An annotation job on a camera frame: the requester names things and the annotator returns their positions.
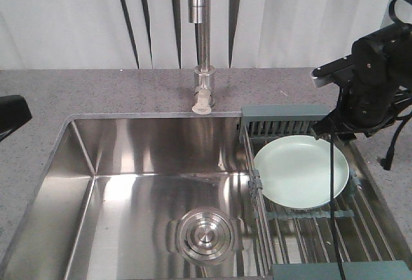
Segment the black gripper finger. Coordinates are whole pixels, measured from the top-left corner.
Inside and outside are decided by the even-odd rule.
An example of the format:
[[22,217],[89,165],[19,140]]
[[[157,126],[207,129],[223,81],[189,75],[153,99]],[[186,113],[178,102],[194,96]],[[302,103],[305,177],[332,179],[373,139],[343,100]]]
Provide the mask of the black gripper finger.
[[23,96],[1,97],[1,141],[31,119],[32,114]]

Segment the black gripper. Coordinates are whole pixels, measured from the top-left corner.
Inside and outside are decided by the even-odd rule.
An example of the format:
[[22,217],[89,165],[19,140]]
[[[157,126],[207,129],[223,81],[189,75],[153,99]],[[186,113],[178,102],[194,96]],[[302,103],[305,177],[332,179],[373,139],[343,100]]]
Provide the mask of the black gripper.
[[406,92],[388,70],[355,70],[336,107],[311,128],[315,139],[324,135],[370,137],[391,126],[406,108]]

